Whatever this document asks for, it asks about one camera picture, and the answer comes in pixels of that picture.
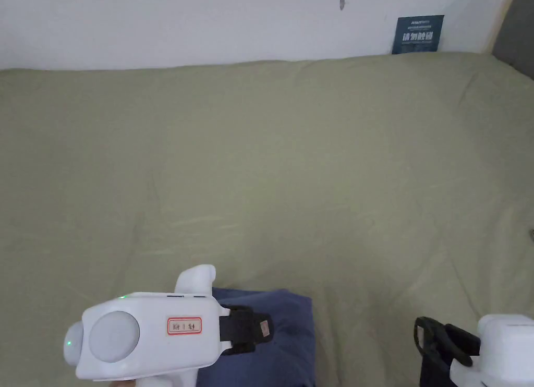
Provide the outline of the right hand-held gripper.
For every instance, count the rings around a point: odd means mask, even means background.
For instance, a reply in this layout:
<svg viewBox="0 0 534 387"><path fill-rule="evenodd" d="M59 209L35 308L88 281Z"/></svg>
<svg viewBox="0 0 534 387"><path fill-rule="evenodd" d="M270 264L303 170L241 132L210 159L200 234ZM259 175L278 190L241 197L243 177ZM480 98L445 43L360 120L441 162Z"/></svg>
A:
<svg viewBox="0 0 534 387"><path fill-rule="evenodd" d="M472 356L473 365L467 367L453 360L445 326L417 317L419 386L533 386L533 320L523 315L486 315L477 330L479 355Z"/></svg>

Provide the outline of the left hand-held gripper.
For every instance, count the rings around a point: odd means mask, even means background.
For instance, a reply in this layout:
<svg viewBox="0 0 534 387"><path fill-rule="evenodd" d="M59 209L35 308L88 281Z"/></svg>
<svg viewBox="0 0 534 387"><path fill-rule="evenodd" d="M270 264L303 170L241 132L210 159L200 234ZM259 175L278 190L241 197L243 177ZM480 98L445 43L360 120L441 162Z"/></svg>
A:
<svg viewBox="0 0 534 387"><path fill-rule="evenodd" d="M272 317L223 307L213 265L182 271L173 292L135 292L86 309L64 338L78 379L136 386L196 386L227 350L272 341Z"/></svg>

